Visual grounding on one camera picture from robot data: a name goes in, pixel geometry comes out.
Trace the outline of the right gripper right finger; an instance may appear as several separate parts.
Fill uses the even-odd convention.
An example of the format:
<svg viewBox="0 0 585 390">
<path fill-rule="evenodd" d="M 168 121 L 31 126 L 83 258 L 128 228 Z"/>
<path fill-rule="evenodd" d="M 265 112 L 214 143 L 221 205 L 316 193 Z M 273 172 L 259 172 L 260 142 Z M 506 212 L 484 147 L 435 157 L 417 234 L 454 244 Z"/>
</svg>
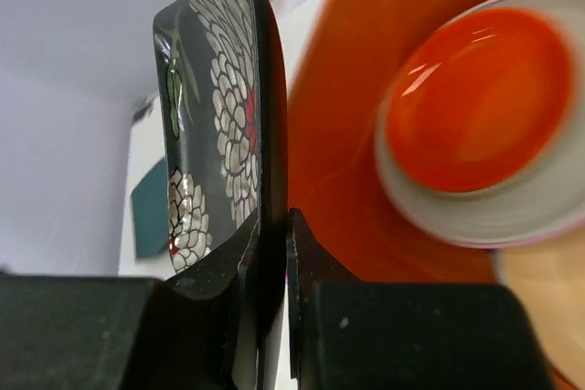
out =
<svg viewBox="0 0 585 390">
<path fill-rule="evenodd" d="M 346 267 L 314 237 L 303 212 L 291 208 L 286 235 L 288 320 L 291 378 L 302 389 L 302 363 L 307 359 L 305 336 L 308 312 L 305 310 L 320 282 L 359 282 Z"/>
</svg>

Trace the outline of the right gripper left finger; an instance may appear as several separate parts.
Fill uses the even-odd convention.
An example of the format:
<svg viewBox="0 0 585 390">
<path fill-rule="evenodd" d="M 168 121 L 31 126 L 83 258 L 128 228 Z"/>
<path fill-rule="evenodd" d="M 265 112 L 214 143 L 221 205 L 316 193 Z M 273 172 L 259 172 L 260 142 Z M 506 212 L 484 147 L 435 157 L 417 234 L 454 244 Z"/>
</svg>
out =
<svg viewBox="0 0 585 390">
<path fill-rule="evenodd" d="M 181 298 L 171 319 L 171 382 L 180 389 L 253 389 L 257 381 L 259 224 L 167 283 Z"/>
</svg>

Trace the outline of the teal square plate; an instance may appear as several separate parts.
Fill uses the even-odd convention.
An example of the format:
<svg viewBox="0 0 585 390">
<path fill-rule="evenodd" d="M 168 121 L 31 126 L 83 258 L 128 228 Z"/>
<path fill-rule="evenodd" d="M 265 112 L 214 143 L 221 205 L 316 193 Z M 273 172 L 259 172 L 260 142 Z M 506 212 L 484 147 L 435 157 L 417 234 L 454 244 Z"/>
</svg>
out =
<svg viewBox="0 0 585 390">
<path fill-rule="evenodd" d="M 139 260 L 155 258 L 167 248 L 167 166 L 161 158 L 131 193 L 134 248 Z"/>
</svg>

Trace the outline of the black floral square plate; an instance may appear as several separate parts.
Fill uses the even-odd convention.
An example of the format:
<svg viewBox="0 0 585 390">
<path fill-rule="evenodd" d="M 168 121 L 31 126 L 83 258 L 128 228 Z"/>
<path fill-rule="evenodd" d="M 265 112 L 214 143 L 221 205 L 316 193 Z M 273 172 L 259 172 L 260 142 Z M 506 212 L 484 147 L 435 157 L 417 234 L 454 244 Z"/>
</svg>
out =
<svg viewBox="0 0 585 390">
<path fill-rule="evenodd" d="M 248 220 L 257 244 L 257 381 L 272 389 L 286 270 L 286 81 L 270 0 L 176 0 L 154 17 L 174 276 Z"/>
</svg>

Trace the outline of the orange round plate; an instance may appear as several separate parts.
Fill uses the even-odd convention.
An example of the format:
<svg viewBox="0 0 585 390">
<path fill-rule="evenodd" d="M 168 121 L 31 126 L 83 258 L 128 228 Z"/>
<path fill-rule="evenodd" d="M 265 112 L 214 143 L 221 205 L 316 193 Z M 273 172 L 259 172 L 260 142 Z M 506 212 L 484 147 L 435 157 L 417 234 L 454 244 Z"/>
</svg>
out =
<svg viewBox="0 0 585 390">
<path fill-rule="evenodd" d="M 577 61 L 560 23 L 523 8 L 480 10 L 425 40 L 394 80 L 384 138 L 410 180 L 444 193 L 500 184 L 558 135 Z"/>
</svg>

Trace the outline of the tan round plate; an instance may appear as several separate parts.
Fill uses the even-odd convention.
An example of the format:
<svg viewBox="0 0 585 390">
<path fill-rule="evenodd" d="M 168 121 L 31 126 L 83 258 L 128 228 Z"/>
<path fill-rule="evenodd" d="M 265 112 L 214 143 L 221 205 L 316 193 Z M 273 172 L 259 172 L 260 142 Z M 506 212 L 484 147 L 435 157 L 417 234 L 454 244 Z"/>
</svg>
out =
<svg viewBox="0 0 585 390">
<path fill-rule="evenodd" d="M 495 253 L 495 272 L 520 299 L 550 362 L 584 387 L 584 228 Z"/>
</svg>

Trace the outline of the white bear round plate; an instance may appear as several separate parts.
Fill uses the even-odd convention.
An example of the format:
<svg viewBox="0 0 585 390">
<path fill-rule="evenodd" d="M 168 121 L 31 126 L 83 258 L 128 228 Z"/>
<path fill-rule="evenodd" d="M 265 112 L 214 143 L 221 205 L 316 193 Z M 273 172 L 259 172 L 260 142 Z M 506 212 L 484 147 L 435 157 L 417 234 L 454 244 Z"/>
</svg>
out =
<svg viewBox="0 0 585 390">
<path fill-rule="evenodd" d="M 472 248 L 535 241 L 584 218 L 584 0 L 487 0 L 443 26 L 497 7 L 523 8 L 557 20 L 576 57 L 574 106 L 543 153 L 522 172 L 483 190 L 444 193 L 416 184 L 394 163 L 384 138 L 389 97 L 403 66 L 380 105 L 374 135 L 378 178 L 392 205 L 422 231 Z"/>
</svg>

